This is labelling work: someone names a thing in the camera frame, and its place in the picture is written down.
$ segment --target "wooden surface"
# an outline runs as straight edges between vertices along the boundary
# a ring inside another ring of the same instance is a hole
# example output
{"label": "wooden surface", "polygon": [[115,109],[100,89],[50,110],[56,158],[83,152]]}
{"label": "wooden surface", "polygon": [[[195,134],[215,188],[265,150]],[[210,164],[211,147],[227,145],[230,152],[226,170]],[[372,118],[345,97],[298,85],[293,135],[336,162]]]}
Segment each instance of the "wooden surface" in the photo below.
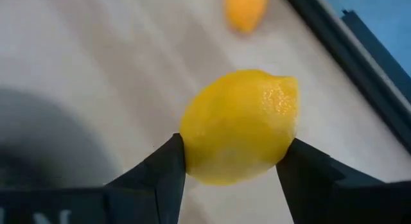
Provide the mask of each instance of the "wooden surface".
{"label": "wooden surface", "polygon": [[[0,0],[0,86],[66,108],[130,169],[179,130],[203,86],[242,68],[299,79],[298,138],[384,181],[411,158],[285,0],[249,37],[222,0]],[[292,223],[275,170],[232,187],[188,179],[180,222]]]}

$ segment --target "lemon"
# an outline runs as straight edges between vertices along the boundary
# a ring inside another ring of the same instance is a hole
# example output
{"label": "lemon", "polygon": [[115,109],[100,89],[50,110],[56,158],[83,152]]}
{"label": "lemon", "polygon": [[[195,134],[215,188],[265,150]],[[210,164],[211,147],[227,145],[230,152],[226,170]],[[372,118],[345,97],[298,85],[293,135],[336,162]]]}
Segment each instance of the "lemon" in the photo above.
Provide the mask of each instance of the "lemon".
{"label": "lemon", "polygon": [[225,0],[225,14],[229,24],[250,33],[263,18],[268,0]]}
{"label": "lemon", "polygon": [[228,74],[204,88],[180,122],[186,171],[229,185],[277,164],[295,137],[297,80],[260,70]]}

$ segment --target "yellow lemon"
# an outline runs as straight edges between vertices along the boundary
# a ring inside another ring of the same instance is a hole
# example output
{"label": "yellow lemon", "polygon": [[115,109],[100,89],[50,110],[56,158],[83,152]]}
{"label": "yellow lemon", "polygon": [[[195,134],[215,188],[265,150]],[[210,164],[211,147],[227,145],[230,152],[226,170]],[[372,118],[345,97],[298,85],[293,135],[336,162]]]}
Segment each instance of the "yellow lemon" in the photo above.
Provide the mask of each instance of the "yellow lemon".
{"label": "yellow lemon", "polygon": [[225,0],[225,14],[229,24],[250,33],[263,18],[268,0]]}
{"label": "yellow lemon", "polygon": [[229,185],[265,172],[295,137],[297,80],[260,70],[228,74],[204,88],[180,123],[187,173]]}

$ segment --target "black plastic jaw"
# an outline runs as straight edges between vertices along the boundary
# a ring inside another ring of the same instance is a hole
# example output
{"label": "black plastic jaw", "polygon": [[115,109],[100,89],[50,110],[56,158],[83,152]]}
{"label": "black plastic jaw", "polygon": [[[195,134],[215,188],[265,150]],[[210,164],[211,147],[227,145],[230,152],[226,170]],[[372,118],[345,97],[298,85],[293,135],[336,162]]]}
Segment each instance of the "black plastic jaw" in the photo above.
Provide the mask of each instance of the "black plastic jaw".
{"label": "black plastic jaw", "polygon": [[411,223],[411,182],[386,184],[298,139],[276,167],[295,223]]}

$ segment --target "blurred orange object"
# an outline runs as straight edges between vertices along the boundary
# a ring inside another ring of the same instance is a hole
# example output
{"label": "blurred orange object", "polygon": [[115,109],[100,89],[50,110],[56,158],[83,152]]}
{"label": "blurred orange object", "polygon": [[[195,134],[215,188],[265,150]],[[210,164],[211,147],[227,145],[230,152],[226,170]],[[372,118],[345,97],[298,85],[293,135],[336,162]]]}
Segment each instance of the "blurred orange object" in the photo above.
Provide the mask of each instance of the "blurred orange object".
{"label": "blurred orange object", "polygon": [[230,26],[250,33],[267,10],[268,0],[225,0],[225,14]]}

